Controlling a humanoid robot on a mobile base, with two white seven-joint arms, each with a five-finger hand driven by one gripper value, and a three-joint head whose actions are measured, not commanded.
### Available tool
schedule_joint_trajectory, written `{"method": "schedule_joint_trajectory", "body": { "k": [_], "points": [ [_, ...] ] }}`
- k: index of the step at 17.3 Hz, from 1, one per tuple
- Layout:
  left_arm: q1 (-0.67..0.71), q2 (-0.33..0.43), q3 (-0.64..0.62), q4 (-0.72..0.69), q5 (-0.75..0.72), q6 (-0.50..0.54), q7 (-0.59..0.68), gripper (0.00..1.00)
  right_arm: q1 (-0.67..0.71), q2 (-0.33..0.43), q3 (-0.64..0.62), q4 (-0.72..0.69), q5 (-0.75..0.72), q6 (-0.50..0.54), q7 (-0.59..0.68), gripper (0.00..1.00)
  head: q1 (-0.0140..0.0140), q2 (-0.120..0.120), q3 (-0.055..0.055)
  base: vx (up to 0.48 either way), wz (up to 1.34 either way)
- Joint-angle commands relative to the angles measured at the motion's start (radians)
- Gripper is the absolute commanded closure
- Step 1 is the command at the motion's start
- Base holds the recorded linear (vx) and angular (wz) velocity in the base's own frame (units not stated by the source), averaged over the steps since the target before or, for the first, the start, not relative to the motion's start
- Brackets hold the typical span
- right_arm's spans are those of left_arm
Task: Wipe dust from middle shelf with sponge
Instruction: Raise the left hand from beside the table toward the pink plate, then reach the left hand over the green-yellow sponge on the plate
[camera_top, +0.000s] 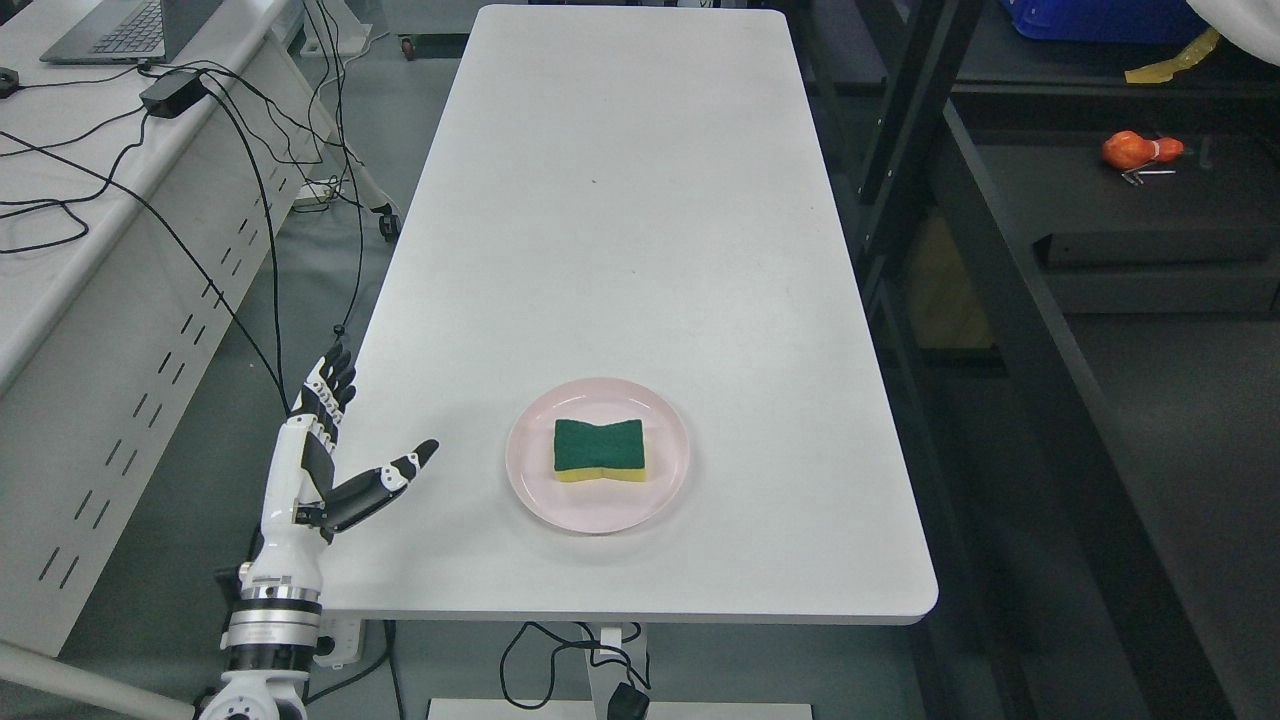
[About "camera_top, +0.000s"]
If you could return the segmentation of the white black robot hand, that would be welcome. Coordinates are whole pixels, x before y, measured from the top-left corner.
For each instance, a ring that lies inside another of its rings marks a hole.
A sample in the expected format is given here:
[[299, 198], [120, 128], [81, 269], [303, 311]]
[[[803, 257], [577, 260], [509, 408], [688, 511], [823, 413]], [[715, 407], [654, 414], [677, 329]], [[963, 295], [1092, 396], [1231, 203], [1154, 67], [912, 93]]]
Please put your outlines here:
[[338, 482], [333, 455], [355, 378], [351, 351], [337, 342], [300, 387], [276, 433], [259, 524], [262, 546], [239, 573], [241, 598], [317, 600], [319, 559], [334, 537], [399, 498], [438, 451], [438, 441], [426, 439]]

